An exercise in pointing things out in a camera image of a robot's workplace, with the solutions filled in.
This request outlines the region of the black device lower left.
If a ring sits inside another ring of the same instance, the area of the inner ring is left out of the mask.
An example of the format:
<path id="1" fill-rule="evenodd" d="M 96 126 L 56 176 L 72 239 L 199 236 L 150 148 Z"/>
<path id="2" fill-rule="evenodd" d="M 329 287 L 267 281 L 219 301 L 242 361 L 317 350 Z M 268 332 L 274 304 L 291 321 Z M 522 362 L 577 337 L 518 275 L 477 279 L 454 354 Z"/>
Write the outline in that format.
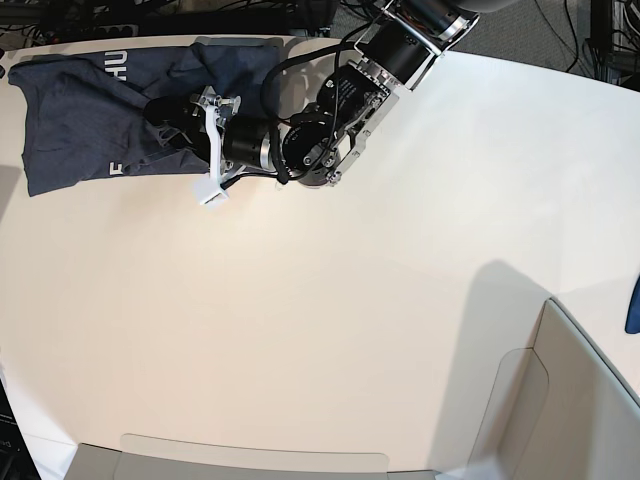
<path id="1" fill-rule="evenodd" d="M 40 475 L 26 447 L 8 397 L 1 387 L 1 479 L 39 479 Z"/>

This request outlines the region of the blue cloth at right edge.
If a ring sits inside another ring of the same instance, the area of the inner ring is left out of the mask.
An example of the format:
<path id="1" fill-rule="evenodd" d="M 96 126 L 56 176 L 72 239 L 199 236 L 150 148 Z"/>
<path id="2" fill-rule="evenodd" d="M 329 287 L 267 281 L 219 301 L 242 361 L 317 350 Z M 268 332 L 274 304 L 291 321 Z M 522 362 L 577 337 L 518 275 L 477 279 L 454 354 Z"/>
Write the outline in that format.
<path id="1" fill-rule="evenodd" d="M 630 335 L 640 333 L 640 277 L 636 280 L 629 300 L 624 331 Z"/>

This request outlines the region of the grey cardboard box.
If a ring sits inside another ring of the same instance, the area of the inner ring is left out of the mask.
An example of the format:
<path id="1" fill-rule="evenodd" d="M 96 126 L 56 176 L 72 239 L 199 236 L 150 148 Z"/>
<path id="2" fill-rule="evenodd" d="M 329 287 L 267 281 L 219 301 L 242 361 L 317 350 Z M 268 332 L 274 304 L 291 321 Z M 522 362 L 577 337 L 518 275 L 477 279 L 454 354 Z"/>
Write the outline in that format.
<path id="1" fill-rule="evenodd" d="M 214 446 L 126 434 L 82 444 L 70 479 L 389 479 L 380 453 Z M 635 479 L 639 399 L 557 300 L 534 343 L 508 352 L 465 466 L 450 479 Z"/>

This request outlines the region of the dark blue t-shirt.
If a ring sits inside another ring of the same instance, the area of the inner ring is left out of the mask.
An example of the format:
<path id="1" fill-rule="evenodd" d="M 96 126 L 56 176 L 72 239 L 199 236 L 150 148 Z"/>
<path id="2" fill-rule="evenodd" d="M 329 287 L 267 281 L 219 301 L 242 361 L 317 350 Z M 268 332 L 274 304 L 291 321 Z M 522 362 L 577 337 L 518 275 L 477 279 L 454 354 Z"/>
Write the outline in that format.
<path id="1" fill-rule="evenodd" d="M 187 149 L 178 129 L 145 119 L 146 105 L 212 87 L 240 97 L 241 113 L 260 116 L 261 84 L 279 60 L 274 46 L 194 43 L 44 55 L 14 65 L 8 81 L 27 103 L 29 195 L 94 179 L 208 172 L 208 160 Z"/>

